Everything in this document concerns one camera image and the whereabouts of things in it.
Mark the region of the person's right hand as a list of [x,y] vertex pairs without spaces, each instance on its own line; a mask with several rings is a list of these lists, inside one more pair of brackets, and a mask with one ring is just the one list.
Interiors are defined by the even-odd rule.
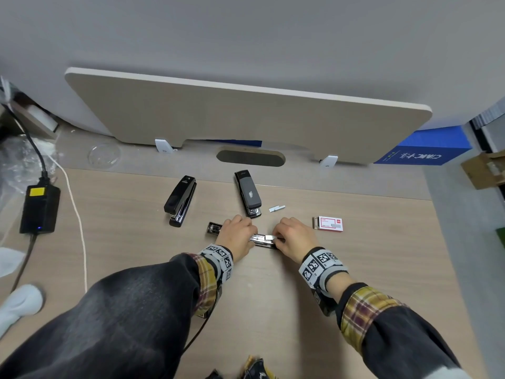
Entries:
[[280,251],[298,264],[310,250],[321,247],[314,230],[295,217],[283,217],[274,227],[273,235],[281,235],[286,240],[286,248]]

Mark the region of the person's left hand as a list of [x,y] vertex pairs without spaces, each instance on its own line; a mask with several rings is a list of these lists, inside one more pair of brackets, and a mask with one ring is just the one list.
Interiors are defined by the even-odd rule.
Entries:
[[244,229],[257,229],[249,217],[236,215],[226,219],[216,239],[216,244],[227,248],[235,263],[242,260],[255,245],[244,244]]

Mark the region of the person's right forearm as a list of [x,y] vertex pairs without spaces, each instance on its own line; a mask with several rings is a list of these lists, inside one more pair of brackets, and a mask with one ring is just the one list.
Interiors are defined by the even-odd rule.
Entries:
[[440,333],[418,313],[364,282],[330,294],[346,342],[378,379],[471,379]]

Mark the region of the person's left forearm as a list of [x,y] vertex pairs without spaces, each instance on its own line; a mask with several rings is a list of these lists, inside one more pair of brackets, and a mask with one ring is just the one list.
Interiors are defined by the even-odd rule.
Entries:
[[194,315],[207,312],[227,272],[178,254],[97,283],[1,365],[0,379],[173,379]]

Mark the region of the left marker wristband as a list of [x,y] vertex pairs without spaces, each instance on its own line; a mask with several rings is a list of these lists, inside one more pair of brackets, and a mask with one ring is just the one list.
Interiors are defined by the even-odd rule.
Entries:
[[227,248],[212,243],[201,250],[199,255],[203,256],[216,268],[217,281],[223,284],[230,279],[234,261],[231,252]]

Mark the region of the marker wristband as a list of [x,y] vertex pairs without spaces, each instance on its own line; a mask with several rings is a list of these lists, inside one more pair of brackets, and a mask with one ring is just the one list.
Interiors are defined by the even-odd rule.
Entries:
[[310,250],[299,268],[306,284],[323,293],[328,293],[328,280],[339,273],[348,273],[348,268],[330,250],[321,247]]
[[231,252],[227,248],[212,243],[201,250],[199,255],[203,256],[216,268],[217,281],[223,284],[230,279],[234,261]]

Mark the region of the black grey stapler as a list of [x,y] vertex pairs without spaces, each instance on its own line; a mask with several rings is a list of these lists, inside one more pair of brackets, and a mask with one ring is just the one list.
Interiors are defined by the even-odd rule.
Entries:
[[250,172],[242,170],[234,175],[246,216],[250,219],[261,216],[262,201]]

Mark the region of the right marker wristband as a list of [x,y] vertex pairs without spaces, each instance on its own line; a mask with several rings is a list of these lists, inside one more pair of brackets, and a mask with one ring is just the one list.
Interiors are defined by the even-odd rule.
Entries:
[[323,293],[328,293],[328,280],[339,273],[348,273],[348,268],[330,250],[321,247],[310,250],[299,268],[306,284]]

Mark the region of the white red staple box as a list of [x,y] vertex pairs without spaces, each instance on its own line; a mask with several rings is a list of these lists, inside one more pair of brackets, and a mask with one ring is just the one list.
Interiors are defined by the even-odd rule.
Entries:
[[312,225],[315,230],[343,232],[343,220],[337,217],[317,216],[312,218]]

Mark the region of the black glossy stapler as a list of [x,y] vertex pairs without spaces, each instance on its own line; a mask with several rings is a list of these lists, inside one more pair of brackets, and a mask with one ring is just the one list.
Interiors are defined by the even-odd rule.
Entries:
[[176,228],[182,226],[196,186],[196,178],[191,176],[184,176],[175,186],[164,204],[164,212],[169,216],[169,225]]

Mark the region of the beige desk divider panel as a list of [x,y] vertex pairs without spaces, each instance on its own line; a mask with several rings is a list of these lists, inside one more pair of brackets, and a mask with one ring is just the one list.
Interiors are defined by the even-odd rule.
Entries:
[[71,67],[65,80],[124,143],[270,141],[372,164],[432,117],[400,101]]

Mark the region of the black yellow patterned cloth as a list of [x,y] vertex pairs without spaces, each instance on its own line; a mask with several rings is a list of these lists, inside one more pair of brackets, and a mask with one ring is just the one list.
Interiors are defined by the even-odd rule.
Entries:
[[250,355],[241,369],[237,379],[280,379],[267,368],[260,356]]

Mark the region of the clear round plastic lid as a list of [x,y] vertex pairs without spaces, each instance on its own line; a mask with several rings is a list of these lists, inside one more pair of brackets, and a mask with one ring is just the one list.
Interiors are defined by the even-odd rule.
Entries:
[[121,159],[121,149],[114,143],[101,143],[93,146],[87,156],[93,169],[108,170]]

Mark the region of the blue box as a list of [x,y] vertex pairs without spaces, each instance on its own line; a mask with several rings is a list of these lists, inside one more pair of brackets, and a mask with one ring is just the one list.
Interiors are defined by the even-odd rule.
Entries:
[[375,164],[440,166],[471,149],[461,126],[419,130]]

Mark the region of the black power adapter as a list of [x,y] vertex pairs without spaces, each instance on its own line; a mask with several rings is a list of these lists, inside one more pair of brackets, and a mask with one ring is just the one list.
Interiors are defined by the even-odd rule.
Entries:
[[20,234],[53,233],[58,216],[60,189],[52,184],[29,185],[26,190]]

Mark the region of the brown cardboard box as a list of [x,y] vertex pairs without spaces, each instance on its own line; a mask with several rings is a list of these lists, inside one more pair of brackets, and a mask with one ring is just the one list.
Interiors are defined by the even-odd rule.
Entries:
[[505,185],[505,149],[482,152],[464,161],[461,167],[476,190]]

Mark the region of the grey cabinet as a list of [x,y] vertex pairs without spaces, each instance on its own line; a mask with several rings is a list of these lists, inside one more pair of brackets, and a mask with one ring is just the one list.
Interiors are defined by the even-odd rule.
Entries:
[[485,152],[505,150],[505,96],[470,121],[480,148]]

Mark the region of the white paper sheet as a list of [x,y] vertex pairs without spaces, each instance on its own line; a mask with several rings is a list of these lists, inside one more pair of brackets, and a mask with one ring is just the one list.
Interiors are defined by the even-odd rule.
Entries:
[[12,274],[23,262],[26,253],[7,247],[0,247],[0,278]]

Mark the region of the white rounded object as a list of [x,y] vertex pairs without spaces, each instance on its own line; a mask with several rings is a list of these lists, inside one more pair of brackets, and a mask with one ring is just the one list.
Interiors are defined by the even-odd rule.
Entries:
[[43,291],[35,285],[22,285],[10,293],[0,305],[0,339],[18,320],[40,312],[44,301]]

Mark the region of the open beige box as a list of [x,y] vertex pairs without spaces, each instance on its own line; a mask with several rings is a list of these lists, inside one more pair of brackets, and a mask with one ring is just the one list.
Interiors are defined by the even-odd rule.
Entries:
[[25,128],[31,135],[56,140],[59,123],[50,113],[0,75],[0,125],[7,126],[16,134]]

